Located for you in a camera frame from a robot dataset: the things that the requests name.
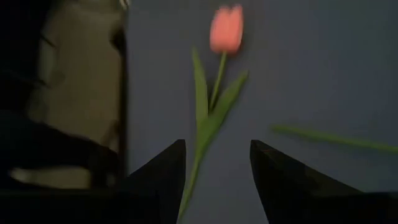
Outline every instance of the leaf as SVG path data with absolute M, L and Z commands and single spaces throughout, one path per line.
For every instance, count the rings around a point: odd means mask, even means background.
M 398 152 L 398 146 L 389 146 L 387 144 L 372 142 L 363 139 L 345 138 L 334 134 L 322 133 L 313 130 L 307 130 L 307 129 L 301 129 L 290 126 L 283 126 L 283 125 L 274 125 L 272 126 L 272 130 L 279 133 L 296 134 L 300 137 L 308 138 L 314 141 L 325 141 L 336 144 L 345 144 L 354 147 L 365 147 L 370 149 Z
M 207 84 L 205 70 L 201 65 L 198 51 L 192 48 L 193 73 L 195 76 L 195 101 L 197 130 L 208 116 Z
M 203 156 L 205 149 L 211 140 L 213 140 L 214 136 L 223 124 L 228 111 L 232 108 L 234 102 L 238 98 L 239 92 L 247 78 L 248 71 L 245 71 L 237 80 L 232 82 L 232 84 L 220 96 L 213 112 L 200 126 L 197 131 L 197 148 L 195 156 L 199 156 L 199 158 Z

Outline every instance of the tulip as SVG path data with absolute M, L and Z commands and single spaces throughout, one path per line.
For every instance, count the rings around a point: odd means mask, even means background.
M 241 45 L 243 34 L 243 10 L 241 5 L 233 8 L 221 6 L 216 11 L 210 29 L 210 48 L 216 53 L 222 52 L 218 76 L 210 100 L 210 110 L 214 108 L 218 87 L 226 61 L 227 54 L 234 54 Z

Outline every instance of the blurry object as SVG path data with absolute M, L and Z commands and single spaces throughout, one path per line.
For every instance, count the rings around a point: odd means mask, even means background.
M 52 0 L 0 3 L 0 109 L 24 113 L 37 76 L 40 31 Z
M 22 170 L 29 176 L 26 183 L 49 187 L 53 189 L 90 189 L 92 171 L 76 166 L 53 166 L 34 170 Z M 100 188 L 114 186 L 113 176 L 108 177 L 108 182 Z
M 119 136 L 119 124 L 117 121 L 114 122 L 114 124 L 108 129 L 108 132 L 105 134 L 101 145 L 110 147 L 112 140 L 117 139 Z M 104 153 L 104 151 L 101 151 L 98 153 L 98 158 L 97 160 L 103 161 L 107 159 L 107 153 Z M 115 170 L 114 176 L 118 175 L 118 170 Z M 91 176 L 91 187 L 96 187 L 96 186 L 107 186 L 109 182 L 109 178 L 111 178 L 109 172 L 107 171 L 106 167 L 101 166 L 100 163 L 97 163 L 97 166 L 94 166 L 91 170 L 91 173 L 93 174 Z
M 99 172 L 116 174 L 118 171 L 118 155 L 109 148 L 69 136 L 8 110 L 0 110 L 0 133 L 0 189 L 39 188 L 9 177 L 8 172 L 14 168 L 78 166 L 88 169 L 92 177 L 100 176 Z M 93 183 L 91 188 L 108 187 L 106 183 Z
M 121 57 L 121 69 L 120 69 L 120 82 L 119 82 L 119 141 L 118 154 L 123 159 L 119 170 L 119 178 L 125 177 L 127 163 L 127 90 L 128 90 L 128 76 L 126 73 L 126 36 L 123 27 L 118 27 L 115 32 L 111 34 L 111 43 L 115 49 L 118 50 Z
M 270 224 L 397 223 L 397 193 L 364 193 L 251 141 L 254 181 Z
M 130 0 L 119 0 L 119 2 L 124 10 L 127 10 L 130 6 Z
M 184 182 L 185 141 L 177 140 L 115 189 L 0 191 L 0 219 L 6 223 L 175 224 Z
M 62 1 L 52 11 L 39 60 L 49 87 L 35 91 L 30 118 L 102 144 L 119 119 L 121 58 L 109 37 L 122 13 L 114 0 Z

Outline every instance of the green leaf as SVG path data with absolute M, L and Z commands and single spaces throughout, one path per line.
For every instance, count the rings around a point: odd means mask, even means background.
M 213 140 L 215 134 L 223 124 L 228 111 L 232 108 L 234 102 L 238 98 L 239 92 L 247 78 L 248 71 L 245 71 L 237 80 L 232 82 L 232 84 L 218 99 L 218 102 L 209 117 L 207 117 L 200 126 L 197 131 L 196 156 L 200 156 L 200 158 L 203 156 L 204 150 L 207 148 L 211 140 Z
M 201 65 L 198 51 L 192 48 L 193 73 L 195 76 L 195 99 L 197 130 L 208 116 L 207 84 L 205 70 Z
M 389 146 L 387 144 L 383 144 L 383 143 L 379 143 L 379 142 L 372 142 L 372 141 L 363 140 L 363 139 L 345 138 L 345 137 L 337 136 L 335 134 L 322 133 L 319 131 L 295 128 L 295 127 L 284 126 L 284 125 L 273 125 L 271 128 L 275 132 L 285 133 L 285 134 L 295 134 L 300 137 L 304 137 L 304 138 L 311 139 L 314 141 L 325 141 L 325 142 L 344 144 L 344 145 L 354 146 L 354 147 L 364 147 L 364 148 L 378 149 L 378 150 L 383 150 L 383 151 L 398 152 L 398 146 Z

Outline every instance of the black object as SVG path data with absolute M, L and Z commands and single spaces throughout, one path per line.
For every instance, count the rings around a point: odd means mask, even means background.
M 0 189 L 39 188 L 10 178 L 7 172 L 13 168 L 80 166 L 96 177 L 99 171 L 116 174 L 119 165 L 118 155 L 107 147 L 35 123 L 9 110 L 0 110 L 0 155 Z M 103 188 L 106 183 L 92 187 Z
M 0 109 L 23 114 L 31 91 L 44 84 L 37 77 L 37 57 L 52 4 L 52 0 L 0 2 Z
M 119 84 L 119 157 L 122 162 L 119 165 L 119 174 L 116 181 L 121 180 L 126 176 L 127 161 L 127 85 L 128 76 L 126 73 L 126 38 L 123 27 L 118 27 L 111 34 L 111 43 L 115 49 L 118 50 L 121 57 L 121 74 Z
M 5 223 L 174 224 L 185 183 L 185 141 L 171 146 L 114 190 L 0 192 Z
M 269 223 L 398 223 L 398 194 L 364 193 L 251 141 L 254 181 Z

